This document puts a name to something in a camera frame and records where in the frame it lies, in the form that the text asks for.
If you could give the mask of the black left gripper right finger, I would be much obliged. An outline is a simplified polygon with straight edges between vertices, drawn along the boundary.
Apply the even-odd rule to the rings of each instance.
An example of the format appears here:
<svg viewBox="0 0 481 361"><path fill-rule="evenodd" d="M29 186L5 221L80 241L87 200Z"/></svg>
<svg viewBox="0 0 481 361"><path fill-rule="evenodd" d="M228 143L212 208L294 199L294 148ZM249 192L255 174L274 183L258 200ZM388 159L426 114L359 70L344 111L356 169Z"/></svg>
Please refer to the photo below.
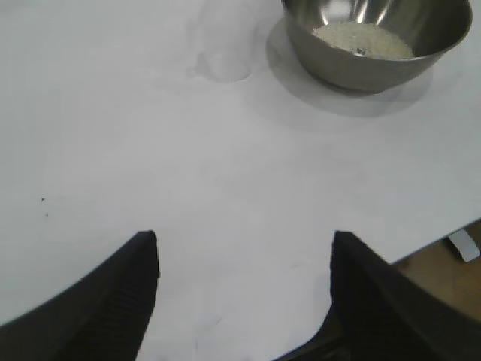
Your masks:
<svg viewBox="0 0 481 361"><path fill-rule="evenodd" d="M403 276L351 232L331 249L331 299L351 360L478 360L480 323Z"/></svg>

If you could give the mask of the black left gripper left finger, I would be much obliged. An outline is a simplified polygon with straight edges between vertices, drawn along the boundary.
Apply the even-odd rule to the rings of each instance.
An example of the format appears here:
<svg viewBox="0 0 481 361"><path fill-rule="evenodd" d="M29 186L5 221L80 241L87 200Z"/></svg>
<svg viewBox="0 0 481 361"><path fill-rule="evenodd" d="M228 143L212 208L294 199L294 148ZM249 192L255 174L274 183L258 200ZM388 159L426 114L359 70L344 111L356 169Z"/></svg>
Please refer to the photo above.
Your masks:
<svg viewBox="0 0 481 361"><path fill-rule="evenodd" d="M157 238L138 232L77 283L1 327L3 360L134 360L156 303Z"/></svg>

